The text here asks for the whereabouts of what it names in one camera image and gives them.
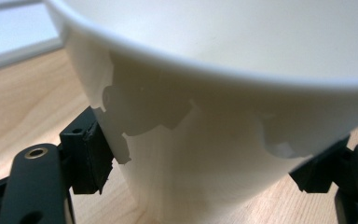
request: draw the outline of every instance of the wooden table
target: wooden table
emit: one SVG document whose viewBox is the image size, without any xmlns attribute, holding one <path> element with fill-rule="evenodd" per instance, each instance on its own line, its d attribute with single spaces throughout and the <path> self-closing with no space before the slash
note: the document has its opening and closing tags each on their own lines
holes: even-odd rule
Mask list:
<svg viewBox="0 0 358 224">
<path fill-rule="evenodd" d="M 8 175 L 19 151 L 58 144 L 58 133 L 87 106 L 63 49 L 0 69 L 0 178 Z M 356 143 L 358 130 L 350 147 Z M 302 193 L 286 176 L 216 223 L 337 223 L 336 190 Z M 103 195 L 76 195 L 73 202 L 77 223 L 157 223 L 137 209 L 118 168 Z"/>
</svg>

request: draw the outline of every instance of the metal screw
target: metal screw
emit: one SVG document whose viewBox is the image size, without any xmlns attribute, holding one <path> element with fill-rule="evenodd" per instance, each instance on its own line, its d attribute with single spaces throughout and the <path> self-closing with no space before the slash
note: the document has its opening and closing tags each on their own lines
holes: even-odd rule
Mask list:
<svg viewBox="0 0 358 224">
<path fill-rule="evenodd" d="M 25 159 L 28 160 L 32 160 L 32 159 L 36 159 L 39 157 L 43 157 L 44 155 L 46 155 L 46 153 L 48 153 L 48 149 L 45 147 L 38 147 L 38 148 L 33 148 L 31 150 L 29 150 L 26 154 L 25 154 Z"/>
</svg>

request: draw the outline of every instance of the cup rim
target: cup rim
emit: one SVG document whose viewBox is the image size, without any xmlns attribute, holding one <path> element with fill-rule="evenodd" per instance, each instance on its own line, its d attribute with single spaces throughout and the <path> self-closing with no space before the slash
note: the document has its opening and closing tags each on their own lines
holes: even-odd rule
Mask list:
<svg viewBox="0 0 358 224">
<path fill-rule="evenodd" d="M 358 77 L 282 76 L 196 61 L 130 41 L 87 19 L 62 0 L 46 0 L 46 3 L 48 7 L 58 12 L 65 22 L 83 35 L 92 36 L 99 43 L 130 56 L 134 60 L 158 65 L 161 68 L 174 69 L 174 71 L 183 72 L 181 75 L 188 78 L 204 78 L 221 84 L 226 83 L 233 88 L 262 86 L 287 91 L 355 91 L 358 93 Z"/>
</svg>

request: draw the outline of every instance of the white paper cup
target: white paper cup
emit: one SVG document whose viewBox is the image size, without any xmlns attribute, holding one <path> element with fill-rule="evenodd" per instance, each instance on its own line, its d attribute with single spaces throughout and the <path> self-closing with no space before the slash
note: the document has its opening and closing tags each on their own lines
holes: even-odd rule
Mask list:
<svg viewBox="0 0 358 224">
<path fill-rule="evenodd" d="M 163 223 L 230 213 L 358 125 L 358 1 L 48 5 L 133 197 Z"/>
</svg>

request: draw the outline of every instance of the black plastic bracket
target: black plastic bracket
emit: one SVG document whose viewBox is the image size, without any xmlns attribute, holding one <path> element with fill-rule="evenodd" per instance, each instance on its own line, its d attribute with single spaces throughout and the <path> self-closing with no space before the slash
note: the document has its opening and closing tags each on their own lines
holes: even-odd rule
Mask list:
<svg viewBox="0 0 358 224">
<path fill-rule="evenodd" d="M 59 146 L 41 144 L 15 157 L 0 180 L 0 223 L 75 223 L 74 194 L 102 192 L 113 154 L 87 108 L 60 134 Z"/>
<path fill-rule="evenodd" d="M 335 203 L 340 224 L 358 223 L 358 146 L 346 147 L 348 139 L 334 144 L 290 173 L 299 189 L 326 193 L 334 182 L 339 189 Z"/>
</svg>

